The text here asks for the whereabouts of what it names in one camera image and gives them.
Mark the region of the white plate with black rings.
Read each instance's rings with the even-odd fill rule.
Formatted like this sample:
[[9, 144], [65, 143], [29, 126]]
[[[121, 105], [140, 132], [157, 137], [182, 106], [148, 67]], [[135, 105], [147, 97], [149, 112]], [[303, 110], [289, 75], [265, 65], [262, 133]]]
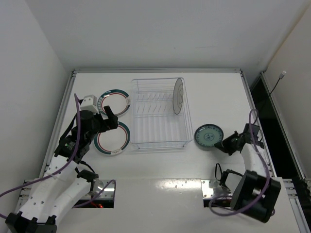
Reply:
[[178, 78], [175, 82], [173, 89], [173, 111], [176, 115], [178, 115], [182, 109], [184, 98], [184, 86], [183, 80]]

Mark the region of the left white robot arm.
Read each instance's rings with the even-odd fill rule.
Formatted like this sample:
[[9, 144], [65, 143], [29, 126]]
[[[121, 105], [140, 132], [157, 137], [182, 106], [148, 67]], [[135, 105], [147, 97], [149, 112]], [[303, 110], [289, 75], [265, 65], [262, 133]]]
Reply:
[[51, 163], [42, 179], [29, 182], [31, 193], [17, 213], [10, 213], [5, 223], [13, 233], [54, 233], [68, 211], [93, 190], [99, 176], [77, 166], [99, 133], [118, 127], [118, 117], [109, 106], [101, 114], [81, 110], [75, 114], [59, 139]]

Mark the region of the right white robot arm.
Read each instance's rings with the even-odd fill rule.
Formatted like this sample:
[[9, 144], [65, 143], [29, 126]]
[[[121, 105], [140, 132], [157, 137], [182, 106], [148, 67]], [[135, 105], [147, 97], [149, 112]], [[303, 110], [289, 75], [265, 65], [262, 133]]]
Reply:
[[220, 151], [232, 155], [240, 152], [245, 172], [231, 196], [231, 213], [218, 214], [231, 216], [242, 213], [266, 223], [275, 212], [275, 204], [281, 190], [280, 182], [271, 178], [263, 153], [264, 146], [258, 141], [260, 127], [247, 123], [242, 133], [231, 136], [214, 145]]

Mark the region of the blue patterned small plate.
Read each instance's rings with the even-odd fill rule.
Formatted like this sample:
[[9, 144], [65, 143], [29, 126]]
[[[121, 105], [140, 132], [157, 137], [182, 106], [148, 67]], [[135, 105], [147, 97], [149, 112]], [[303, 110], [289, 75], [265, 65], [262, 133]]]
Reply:
[[224, 138], [223, 130], [215, 124], [205, 124], [200, 126], [194, 133], [195, 142], [203, 148], [214, 147]]

